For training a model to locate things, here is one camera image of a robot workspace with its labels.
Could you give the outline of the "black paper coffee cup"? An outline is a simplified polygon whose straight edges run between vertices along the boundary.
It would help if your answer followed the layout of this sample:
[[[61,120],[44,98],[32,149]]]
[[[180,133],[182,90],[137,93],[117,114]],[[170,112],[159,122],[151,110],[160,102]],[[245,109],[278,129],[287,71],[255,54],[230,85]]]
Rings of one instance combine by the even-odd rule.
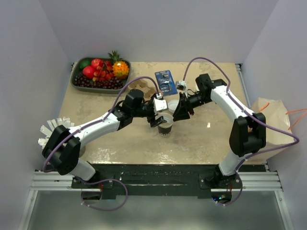
[[[160,113],[160,115],[169,115],[169,113]],[[162,123],[160,124],[158,128],[158,133],[162,137],[167,137],[170,135],[170,132],[172,130],[173,125],[173,116],[171,115],[171,123]]]

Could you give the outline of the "pulp cup carrier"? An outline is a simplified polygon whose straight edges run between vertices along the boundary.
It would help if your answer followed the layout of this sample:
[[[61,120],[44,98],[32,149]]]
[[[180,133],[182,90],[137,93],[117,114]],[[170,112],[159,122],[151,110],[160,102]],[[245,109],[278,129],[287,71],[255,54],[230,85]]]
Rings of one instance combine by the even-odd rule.
[[[149,86],[145,80],[137,80],[128,86],[129,90],[138,89],[143,92],[144,100],[150,100],[151,97],[156,93],[156,88],[154,86]]]

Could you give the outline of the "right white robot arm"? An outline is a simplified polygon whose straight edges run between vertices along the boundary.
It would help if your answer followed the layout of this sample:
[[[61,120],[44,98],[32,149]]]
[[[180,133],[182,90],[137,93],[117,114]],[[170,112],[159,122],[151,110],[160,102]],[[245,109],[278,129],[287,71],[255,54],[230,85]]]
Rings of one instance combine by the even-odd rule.
[[[235,179],[243,159],[265,147],[266,118],[262,113],[249,110],[227,92],[227,84],[222,79],[211,80],[208,74],[201,74],[196,78],[196,84],[199,90],[194,95],[180,93],[173,120],[176,122],[190,119],[194,115],[194,108],[214,102],[233,122],[229,153],[215,167],[213,174],[204,179],[210,188],[225,188]]]

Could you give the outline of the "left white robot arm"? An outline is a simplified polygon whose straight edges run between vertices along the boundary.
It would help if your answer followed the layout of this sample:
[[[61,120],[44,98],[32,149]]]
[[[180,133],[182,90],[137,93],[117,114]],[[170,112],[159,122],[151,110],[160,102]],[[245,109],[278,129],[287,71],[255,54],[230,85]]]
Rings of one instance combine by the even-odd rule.
[[[47,165],[60,175],[71,174],[80,178],[89,188],[99,184],[97,170],[81,159],[81,150],[99,137],[119,131],[132,123],[136,117],[146,118],[151,127],[165,122],[159,112],[167,110],[167,102],[159,93],[145,100],[141,90],[131,90],[122,101],[115,101],[112,108],[102,116],[85,124],[65,127],[58,125],[47,139],[42,155]]]

